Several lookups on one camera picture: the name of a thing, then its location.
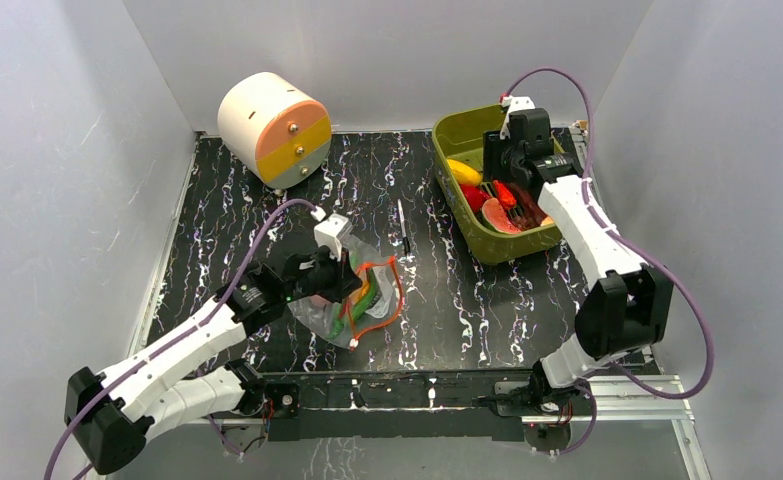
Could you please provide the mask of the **red bell pepper toy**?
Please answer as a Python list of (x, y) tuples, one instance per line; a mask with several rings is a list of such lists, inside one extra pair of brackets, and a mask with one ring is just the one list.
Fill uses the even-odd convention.
[(461, 185), (460, 189), (468, 206), (474, 214), (479, 213), (485, 202), (490, 198), (490, 196), (481, 190), (478, 186)]

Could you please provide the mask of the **orange brown papaya slice toy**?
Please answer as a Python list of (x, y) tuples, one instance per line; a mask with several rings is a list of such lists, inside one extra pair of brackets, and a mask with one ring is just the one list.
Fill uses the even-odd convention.
[(510, 183), (508, 188), (520, 209), (520, 212), (512, 217), (512, 222), (519, 229), (526, 231), (553, 224), (552, 218), (541, 209), (527, 189), (514, 183)]

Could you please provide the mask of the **pink watermelon slice toy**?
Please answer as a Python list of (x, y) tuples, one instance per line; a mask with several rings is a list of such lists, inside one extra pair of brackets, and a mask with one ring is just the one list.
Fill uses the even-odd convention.
[(480, 209), (480, 217), (483, 225), (494, 232), (506, 235), (523, 233), (523, 230), (509, 219), (506, 210), (497, 198), (489, 198), (483, 203)]

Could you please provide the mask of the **round white drawer cabinet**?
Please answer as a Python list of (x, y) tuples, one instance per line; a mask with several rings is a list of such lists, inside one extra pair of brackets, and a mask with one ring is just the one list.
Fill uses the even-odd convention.
[(326, 160), (332, 124), (325, 106), (272, 72), (253, 74), (223, 97), (224, 145), (267, 187), (289, 189)]

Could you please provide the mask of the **clear zip top bag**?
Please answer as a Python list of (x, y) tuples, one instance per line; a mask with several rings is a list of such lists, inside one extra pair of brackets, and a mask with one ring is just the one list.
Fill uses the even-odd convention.
[(365, 334), (398, 319), (404, 289), (396, 257), (381, 254), (355, 236), (347, 237), (343, 246), (362, 286), (341, 303), (314, 296), (291, 303), (289, 309), (296, 320), (327, 342), (354, 349)]

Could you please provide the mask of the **red chili pepper toy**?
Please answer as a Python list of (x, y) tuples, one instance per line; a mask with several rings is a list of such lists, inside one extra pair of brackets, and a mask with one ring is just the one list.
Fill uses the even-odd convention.
[(509, 211), (517, 206), (517, 199), (514, 193), (505, 182), (500, 180), (493, 180), (491, 182), (491, 186), (496, 195), (498, 203), (504, 210)]

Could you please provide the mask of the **black and white pen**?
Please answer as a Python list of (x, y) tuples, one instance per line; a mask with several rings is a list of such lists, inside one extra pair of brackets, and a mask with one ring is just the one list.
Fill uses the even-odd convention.
[(404, 256), (409, 257), (411, 255), (411, 243), (408, 235), (406, 218), (401, 199), (397, 200), (397, 214), (400, 223)]

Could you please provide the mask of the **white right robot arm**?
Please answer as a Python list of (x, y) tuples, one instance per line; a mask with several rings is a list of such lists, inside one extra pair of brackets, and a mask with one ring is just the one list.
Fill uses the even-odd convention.
[(613, 239), (594, 214), (590, 179), (579, 160), (558, 154), (542, 108), (508, 110), (500, 130), (483, 136), (490, 180), (506, 180), (550, 216), (582, 268), (588, 293), (574, 332), (532, 367), (528, 382), (475, 400), (501, 416), (554, 414), (590, 389), (589, 378), (623, 356), (662, 340), (673, 285), (657, 268)]

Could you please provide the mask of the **yellow mango toy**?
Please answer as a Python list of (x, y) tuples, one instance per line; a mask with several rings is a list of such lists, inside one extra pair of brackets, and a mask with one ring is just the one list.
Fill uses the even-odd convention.
[(452, 158), (447, 158), (446, 162), (452, 177), (458, 185), (478, 187), (482, 183), (482, 173), (469, 164)]

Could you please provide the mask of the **pink peach toy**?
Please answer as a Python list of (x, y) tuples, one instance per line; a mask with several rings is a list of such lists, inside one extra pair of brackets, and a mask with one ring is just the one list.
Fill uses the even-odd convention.
[(334, 302), (330, 302), (319, 295), (312, 296), (309, 300), (311, 306), (317, 310), (326, 310), (334, 305)]

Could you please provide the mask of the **olive green plastic bin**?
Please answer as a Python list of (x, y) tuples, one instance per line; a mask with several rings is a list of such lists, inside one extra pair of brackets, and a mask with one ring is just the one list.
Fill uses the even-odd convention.
[[(548, 250), (556, 246), (562, 234), (555, 224), (523, 231), (518, 235), (506, 235), (486, 228), (480, 212), (474, 214), (468, 206), (460, 185), (452, 177), (446, 159), (452, 158), (469, 164), (483, 175), (483, 134), (500, 131), (504, 114), (500, 106), (480, 107), (450, 114), (434, 126), (432, 140), (436, 149), (435, 177), (450, 206), (451, 212), (468, 245), (472, 256), (483, 264), (496, 265), (520, 257)], [(564, 150), (553, 135), (551, 140), (557, 153), (575, 153)], [(485, 180), (478, 186), (490, 198), (496, 198), (491, 186)], [(509, 219), (520, 212), (516, 206), (506, 211)]]

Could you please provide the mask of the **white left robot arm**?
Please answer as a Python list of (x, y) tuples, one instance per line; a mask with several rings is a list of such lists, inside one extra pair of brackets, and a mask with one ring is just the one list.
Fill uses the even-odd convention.
[(232, 363), (188, 374), (220, 351), (281, 318), (288, 304), (319, 296), (341, 301), (362, 285), (346, 247), (293, 254), (281, 271), (251, 260), (200, 310), (152, 345), (100, 372), (82, 367), (66, 387), (64, 439), (73, 438), (100, 475), (135, 459), (158, 435), (187, 421), (235, 410), (261, 411), (262, 383)]

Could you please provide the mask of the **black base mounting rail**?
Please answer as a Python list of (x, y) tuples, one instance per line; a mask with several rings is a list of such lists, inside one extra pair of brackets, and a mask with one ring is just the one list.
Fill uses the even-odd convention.
[(579, 392), (556, 407), (535, 407), (528, 368), (485, 370), (266, 373), (272, 419), (258, 408), (222, 412), (224, 427), (262, 426), (272, 442), (316, 438), (489, 437), (522, 441), (535, 423), (585, 420), (591, 402)]

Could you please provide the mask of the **green chili pepper toy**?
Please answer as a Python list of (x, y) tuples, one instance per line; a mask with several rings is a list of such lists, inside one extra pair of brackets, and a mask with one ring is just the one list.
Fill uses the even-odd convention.
[(381, 300), (381, 290), (373, 285), (371, 295), (354, 303), (349, 296), (343, 304), (334, 304), (331, 308), (331, 327), (329, 337), (338, 339), (342, 335), (355, 337), (361, 330), (367, 327), (373, 315), (369, 311)]

